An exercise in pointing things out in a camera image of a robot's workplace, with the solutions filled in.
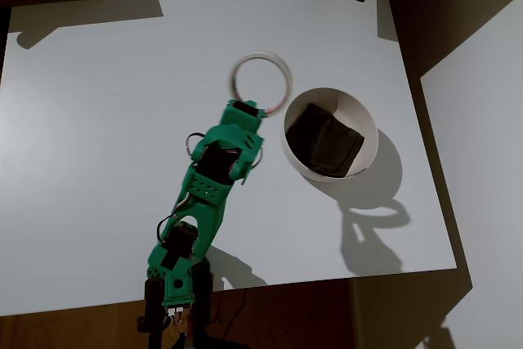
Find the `green robotic arm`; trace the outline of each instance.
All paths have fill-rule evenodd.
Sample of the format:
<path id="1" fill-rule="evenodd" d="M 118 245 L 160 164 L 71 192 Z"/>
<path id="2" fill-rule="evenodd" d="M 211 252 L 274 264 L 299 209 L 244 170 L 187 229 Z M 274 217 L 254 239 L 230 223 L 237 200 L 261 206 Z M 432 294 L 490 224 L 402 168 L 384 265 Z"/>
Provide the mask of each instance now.
<path id="1" fill-rule="evenodd" d="M 258 109 L 252 101 L 244 102 L 236 89 L 235 75 L 239 67 L 252 59 L 270 61 L 285 77 L 284 99 L 268 110 Z M 200 326 L 207 323 L 209 304 L 204 298 L 212 291 L 212 283 L 205 255 L 220 229 L 232 186 L 240 179 L 245 182 L 257 165 L 254 163 L 256 157 L 261 157 L 263 139 L 257 135 L 257 130 L 262 119 L 284 105 L 290 94 L 292 77 L 277 55 L 254 52 L 236 63 L 229 82 L 234 100 L 227 103 L 220 123 L 207 134 L 191 134 L 203 139 L 190 153 L 192 162 L 171 214 L 157 226 L 158 243 L 148 259 L 145 315 L 138 318 L 138 331 L 150 334 L 151 349 L 161 347 L 162 332 L 171 321 L 170 318 L 165 320 L 169 308 L 188 308 L 196 299 L 200 307 L 197 312 L 192 308 L 193 320 L 198 320 Z M 193 217 L 197 226 L 183 221 L 184 217 Z M 160 230 L 164 221 L 167 223 Z M 200 330 L 199 336 L 205 336 L 204 330 Z M 201 347 L 209 347 L 209 339 L 213 338 L 207 338 Z"/>
<path id="2" fill-rule="evenodd" d="M 164 280 L 164 306 L 194 301 L 191 267 L 207 253 L 223 220 L 234 182 L 246 179 L 262 147 L 256 134 L 265 112 L 254 102 L 230 101 L 219 125 L 194 149 L 177 204 L 149 256 L 148 278 Z M 191 216 L 198 227 L 182 221 Z"/>

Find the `black cloth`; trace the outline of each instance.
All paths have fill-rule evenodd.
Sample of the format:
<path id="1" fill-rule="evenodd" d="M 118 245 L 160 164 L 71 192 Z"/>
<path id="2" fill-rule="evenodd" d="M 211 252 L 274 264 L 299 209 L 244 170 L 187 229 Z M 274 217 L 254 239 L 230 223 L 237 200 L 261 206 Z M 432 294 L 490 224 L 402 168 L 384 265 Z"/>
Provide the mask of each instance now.
<path id="1" fill-rule="evenodd" d="M 309 104 L 285 134 L 291 151 L 310 170 L 345 177 L 364 138 L 332 114 Z"/>

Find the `white tabletop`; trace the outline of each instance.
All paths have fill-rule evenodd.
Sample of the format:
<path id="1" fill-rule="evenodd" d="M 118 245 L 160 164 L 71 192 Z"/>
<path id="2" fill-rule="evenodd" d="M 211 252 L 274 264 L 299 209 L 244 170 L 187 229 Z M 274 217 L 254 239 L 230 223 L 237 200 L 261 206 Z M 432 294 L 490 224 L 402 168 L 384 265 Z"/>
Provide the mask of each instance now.
<path id="1" fill-rule="evenodd" d="M 455 268 L 400 48 L 377 36 L 376 0 L 159 4 L 163 17 L 76 22 L 30 49 L 9 35 L 0 314 L 143 297 L 156 224 L 190 163 L 184 140 L 217 124 L 230 67 L 255 50 L 288 62 L 293 96 L 334 87 L 357 97 L 380 129 L 380 147 L 355 179 L 311 184 L 284 157 L 284 114 L 265 120 L 261 165 L 232 190 L 208 254 L 216 288 Z M 12 21 L 27 25 L 46 7 L 81 9 L 21 7 Z M 239 85 L 264 105 L 283 79 L 252 62 Z"/>

